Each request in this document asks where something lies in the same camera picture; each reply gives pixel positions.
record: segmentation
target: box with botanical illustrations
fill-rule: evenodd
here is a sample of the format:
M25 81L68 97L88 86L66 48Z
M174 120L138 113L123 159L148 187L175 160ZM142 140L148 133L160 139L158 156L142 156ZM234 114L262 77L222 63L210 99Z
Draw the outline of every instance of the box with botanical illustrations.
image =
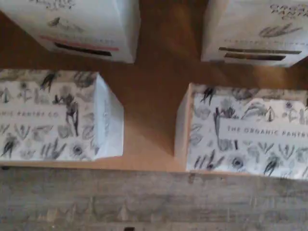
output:
M0 71L0 161L121 156L123 126L123 107L99 73Z
M308 178L304 90L190 84L177 115L175 158L187 171Z
M308 56L308 0L210 0L202 61L289 67Z
M138 0L0 0L0 10L50 51L135 61Z

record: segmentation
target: black and white illustration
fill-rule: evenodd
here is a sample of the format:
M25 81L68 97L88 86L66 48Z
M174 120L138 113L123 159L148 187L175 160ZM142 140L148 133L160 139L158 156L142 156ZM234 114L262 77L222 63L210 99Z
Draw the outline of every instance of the black and white illustration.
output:
M93 160L96 76L92 72L3 70L0 160Z
M195 85L192 97L187 170L307 175L306 91Z
M260 31L259 36L262 38L276 38L279 36L289 35L296 31L302 30L302 27L293 28L292 23L283 26L268 26Z
M64 19L63 17L56 17L49 21L47 25L50 28L57 28L59 30L65 31L65 32L76 32L76 33L83 33L84 29L79 27L78 25L70 22L67 19Z

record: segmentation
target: cardboard box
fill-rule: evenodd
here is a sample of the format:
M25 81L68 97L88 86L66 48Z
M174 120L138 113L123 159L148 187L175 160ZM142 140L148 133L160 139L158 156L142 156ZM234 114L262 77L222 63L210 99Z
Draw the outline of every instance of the cardboard box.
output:
M190 84L175 158L187 171L308 178L308 92Z
M0 10L50 51L135 61L138 0L1 0Z
M124 110L99 73L0 71L0 161L123 154Z
M307 0L210 0L201 60L290 67L307 39Z

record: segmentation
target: box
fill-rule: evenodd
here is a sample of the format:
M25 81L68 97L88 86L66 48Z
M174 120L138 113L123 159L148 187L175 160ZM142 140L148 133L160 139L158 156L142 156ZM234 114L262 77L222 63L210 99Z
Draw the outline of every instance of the box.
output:
M1 0L0 10L50 51L135 61L138 0Z
M308 178L308 92L190 84L175 158L187 171Z
M290 67L307 39L308 0L210 0L201 60Z
M123 154L124 110L99 73L0 71L0 161Z

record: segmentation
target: wooden surface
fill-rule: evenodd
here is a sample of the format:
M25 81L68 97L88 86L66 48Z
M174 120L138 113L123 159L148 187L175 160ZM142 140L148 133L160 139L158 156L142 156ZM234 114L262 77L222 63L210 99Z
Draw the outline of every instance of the wooden surface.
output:
M308 184L223 175L0 171L1 231L303 231Z
M100 71L125 107L126 127L123 158L96 167L181 171L173 162L175 116L189 82L308 88L305 62L201 63L205 5L142 0L134 65L49 53L0 14L0 67ZM307 193L305 182L256 177L17 168L0 172L0 230L303 231Z
M260 88L307 88L304 64L290 69L200 62L202 0L141 1L134 65L51 53L0 14L0 67L100 71L125 108L123 157L93 163L19 166L184 171L173 158L176 111L190 82Z

